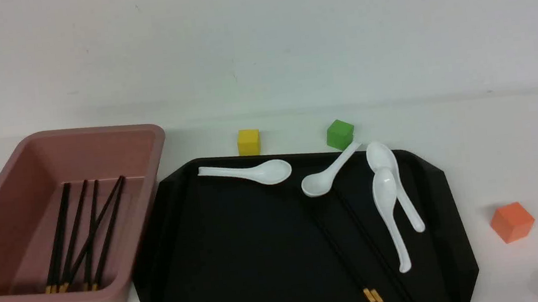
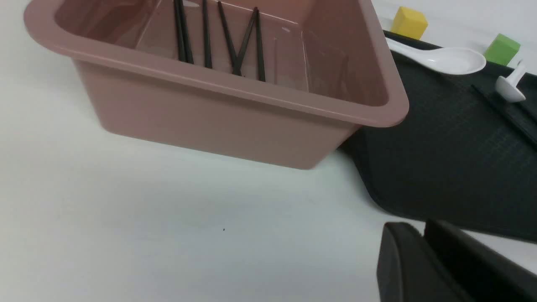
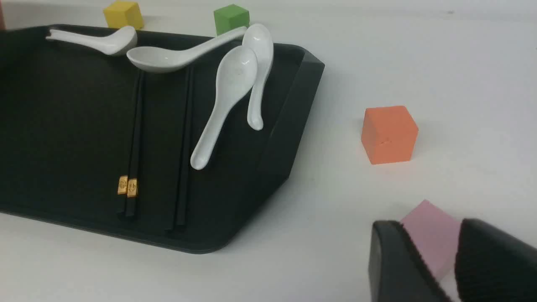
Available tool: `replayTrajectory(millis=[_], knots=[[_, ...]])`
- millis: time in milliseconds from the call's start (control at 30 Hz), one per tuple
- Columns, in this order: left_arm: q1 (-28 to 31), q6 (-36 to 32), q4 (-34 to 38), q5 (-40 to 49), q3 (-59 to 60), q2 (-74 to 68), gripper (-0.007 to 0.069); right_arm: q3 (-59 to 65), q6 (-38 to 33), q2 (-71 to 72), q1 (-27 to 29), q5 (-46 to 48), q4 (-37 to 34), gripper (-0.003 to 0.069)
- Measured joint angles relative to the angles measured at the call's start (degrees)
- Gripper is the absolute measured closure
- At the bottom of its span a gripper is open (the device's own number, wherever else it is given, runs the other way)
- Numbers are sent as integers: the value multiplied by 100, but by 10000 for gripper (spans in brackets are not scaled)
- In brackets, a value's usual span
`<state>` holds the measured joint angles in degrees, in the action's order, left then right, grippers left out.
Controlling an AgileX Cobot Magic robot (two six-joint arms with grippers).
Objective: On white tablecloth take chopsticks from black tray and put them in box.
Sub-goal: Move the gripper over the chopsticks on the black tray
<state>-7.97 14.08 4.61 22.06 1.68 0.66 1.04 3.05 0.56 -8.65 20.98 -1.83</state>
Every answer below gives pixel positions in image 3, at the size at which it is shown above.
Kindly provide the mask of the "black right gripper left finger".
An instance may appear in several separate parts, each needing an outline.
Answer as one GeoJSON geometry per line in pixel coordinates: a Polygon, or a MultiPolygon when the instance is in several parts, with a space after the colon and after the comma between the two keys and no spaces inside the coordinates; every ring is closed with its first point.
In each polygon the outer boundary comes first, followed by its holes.
{"type": "Polygon", "coordinates": [[[450,302],[403,225],[372,224],[368,264],[372,302],[450,302]]]}

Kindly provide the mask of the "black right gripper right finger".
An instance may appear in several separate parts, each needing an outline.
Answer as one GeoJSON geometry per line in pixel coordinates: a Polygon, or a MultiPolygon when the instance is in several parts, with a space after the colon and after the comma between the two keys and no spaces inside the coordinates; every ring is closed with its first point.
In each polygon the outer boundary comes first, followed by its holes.
{"type": "Polygon", "coordinates": [[[464,219],[455,258],[463,302],[535,302],[535,247],[479,219],[464,219]]]}

